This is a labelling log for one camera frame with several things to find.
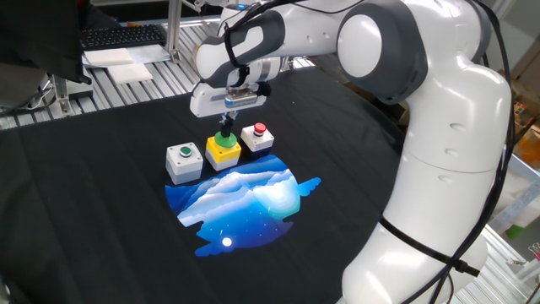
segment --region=printed image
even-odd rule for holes
[[[223,172],[196,186],[166,187],[169,206],[189,227],[203,222],[199,237],[210,242],[198,257],[253,248],[275,241],[292,227],[284,219],[300,211],[320,178],[298,184],[289,168],[269,155]]]

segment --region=white paper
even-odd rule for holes
[[[116,85],[154,79],[149,70],[144,66],[144,63],[114,66],[108,69]]]
[[[129,47],[127,48],[127,52],[129,53],[129,56],[131,56],[133,64],[170,60],[169,53],[160,45]],[[83,64],[86,68],[107,68],[107,66],[95,66],[89,64],[89,61],[85,56],[83,56]]]
[[[89,64],[96,67],[109,67],[121,64],[131,64],[133,59],[126,49],[85,52]]]

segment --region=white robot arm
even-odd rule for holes
[[[245,14],[226,9],[223,20],[234,16],[227,21],[232,27]],[[278,75],[280,57],[333,52],[352,83],[385,103],[409,104],[390,202],[345,269],[340,301],[409,303],[447,265],[411,247],[396,230],[454,256],[483,212],[505,143],[510,88],[474,64],[489,43],[483,10],[469,0],[311,0],[272,8],[227,35],[198,48],[202,82],[191,103],[198,117],[264,104],[266,81]],[[486,257],[480,237],[462,259],[481,269]],[[451,276],[456,290],[473,279],[455,270]],[[436,302],[449,289],[446,282]],[[433,302],[431,294],[414,303]]]
[[[241,3],[240,0],[196,0],[194,4],[196,10],[200,12],[201,8],[206,4],[226,8],[228,6],[234,7],[238,5],[240,5],[240,7],[244,7],[255,2],[257,2],[257,0],[242,0]]]

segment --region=keyboard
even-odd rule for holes
[[[110,50],[132,46],[165,45],[166,32],[161,25],[143,25],[122,29],[83,30],[83,51]]]

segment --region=green button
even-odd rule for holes
[[[216,141],[216,144],[218,144],[219,146],[228,148],[228,149],[236,146],[236,144],[238,143],[238,139],[233,133],[231,133],[228,138],[225,138],[221,135],[221,132],[217,132],[216,136],[214,137],[214,140]]]
[[[190,157],[192,156],[192,150],[187,147],[183,147],[180,149],[180,155],[183,157]]]

